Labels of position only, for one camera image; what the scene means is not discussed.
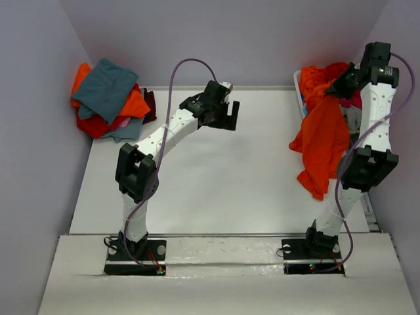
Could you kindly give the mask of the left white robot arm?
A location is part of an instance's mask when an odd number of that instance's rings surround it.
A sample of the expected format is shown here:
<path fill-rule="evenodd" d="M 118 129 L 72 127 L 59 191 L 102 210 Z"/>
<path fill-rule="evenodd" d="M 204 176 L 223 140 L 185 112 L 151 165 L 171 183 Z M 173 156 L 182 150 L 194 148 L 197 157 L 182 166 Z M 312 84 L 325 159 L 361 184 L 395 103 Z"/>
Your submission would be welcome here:
<path fill-rule="evenodd" d="M 210 80 L 203 92 L 184 100 L 149 137 L 120 148 L 115 172 L 123 200 L 119 241 L 130 259 L 138 261 L 146 250 L 148 200 L 157 192 L 163 157 L 201 127 L 235 130 L 240 103 L 229 103 L 232 90 L 229 82 Z"/>

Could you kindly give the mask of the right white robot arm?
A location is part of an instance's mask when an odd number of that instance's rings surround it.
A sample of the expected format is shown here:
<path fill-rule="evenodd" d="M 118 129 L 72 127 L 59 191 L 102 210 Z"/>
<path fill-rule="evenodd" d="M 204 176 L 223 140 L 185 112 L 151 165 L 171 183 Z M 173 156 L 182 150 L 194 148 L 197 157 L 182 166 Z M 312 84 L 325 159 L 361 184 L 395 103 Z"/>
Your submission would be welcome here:
<path fill-rule="evenodd" d="M 350 64 L 327 89 L 329 95 L 346 100 L 359 92 L 362 117 L 358 140 L 337 168 L 335 199 L 314 220 L 302 241 L 303 252 L 309 257 L 333 252 L 354 204 L 398 165 L 399 157 L 391 151 L 389 118 L 400 72 L 389 66 L 390 50 L 389 43 L 368 43 L 359 65 Z"/>

